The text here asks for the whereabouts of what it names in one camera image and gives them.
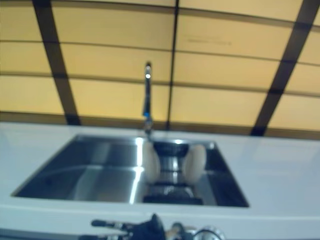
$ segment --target black object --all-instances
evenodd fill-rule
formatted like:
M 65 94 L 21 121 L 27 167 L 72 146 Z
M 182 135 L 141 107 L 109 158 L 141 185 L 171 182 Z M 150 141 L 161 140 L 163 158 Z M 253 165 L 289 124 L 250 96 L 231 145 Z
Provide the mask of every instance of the black object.
M 165 230 L 160 218 L 153 214 L 151 220 L 140 224 L 116 221 L 93 220 L 94 227 L 107 227 L 124 231 L 119 235 L 81 235 L 79 240 L 166 240 Z
M 151 118 L 151 62 L 147 62 L 144 70 L 144 105 L 142 115 L 147 118 Z

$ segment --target sink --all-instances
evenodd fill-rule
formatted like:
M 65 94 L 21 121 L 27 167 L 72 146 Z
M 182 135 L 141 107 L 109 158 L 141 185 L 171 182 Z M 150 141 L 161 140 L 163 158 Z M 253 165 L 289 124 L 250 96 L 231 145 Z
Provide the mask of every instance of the sink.
M 154 139 L 160 176 L 147 183 L 141 137 L 77 135 L 12 194 L 21 198 L 114 203 L 248 207 L 214 142 Z M 205 171 L 192 186 L 182 174 L 193 144 L 206 151 Z

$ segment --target faucet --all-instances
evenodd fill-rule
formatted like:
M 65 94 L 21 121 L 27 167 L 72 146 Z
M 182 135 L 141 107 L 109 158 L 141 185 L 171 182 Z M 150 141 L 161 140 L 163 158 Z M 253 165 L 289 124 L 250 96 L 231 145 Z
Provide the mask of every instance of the faucet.
M 142 115 L 145 117 L 144 120 L 144 132 L 147 139 L 151 140 L 151 132 L 153 126 L 153 120 L 151 117 L 151 63 L 148 61 L 144 68 L 144 106 Z

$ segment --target metal object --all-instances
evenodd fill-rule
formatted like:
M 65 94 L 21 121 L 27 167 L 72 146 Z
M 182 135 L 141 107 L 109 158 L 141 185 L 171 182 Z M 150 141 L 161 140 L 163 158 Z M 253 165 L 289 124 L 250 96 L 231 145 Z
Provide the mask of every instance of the metal object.
M 214 226 L 206 226 L 193 235 L 194 240 L 225 240 L 224 233 Z
M 146 141 L 141 137 L 78 135 L 13 195 L 72 201 L 214 206 L 224 204 L 221 196 L 230 188 L 226 206 L 242 204 L 236 182 L 228 168 L 222 168 L 225 163 L 216 144 L 212 148 L 212 142 L 153 139 L 162 172 L 156 183 L 148 184 L 142 159 Z M 206 148 L 207 164 L 198 183 L 189 186 L 184 181 L 181 165 L 189 145 L 194 143 L 203 144 Z
M 147 62 L 144 68 L 144 105 L 142 115 L 144 120 L 144 132 L 148 140 L 151 140 L 153 119 L 151 116 L 151 63 Z

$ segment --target sink basin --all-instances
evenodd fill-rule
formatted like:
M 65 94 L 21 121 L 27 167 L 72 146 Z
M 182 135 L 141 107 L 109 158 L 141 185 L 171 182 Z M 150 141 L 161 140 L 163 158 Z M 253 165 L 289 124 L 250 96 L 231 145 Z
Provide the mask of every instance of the sink basin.
M 214 142 L 155 139 L 160 176 L 149 184 L 142 167 L 144 138 L 77 135 L 29 177 L 15 197 L 115 203 L 248 207 Z M 189 146 L 206 150 L 205 171 L 192 186 L 182 165 Z

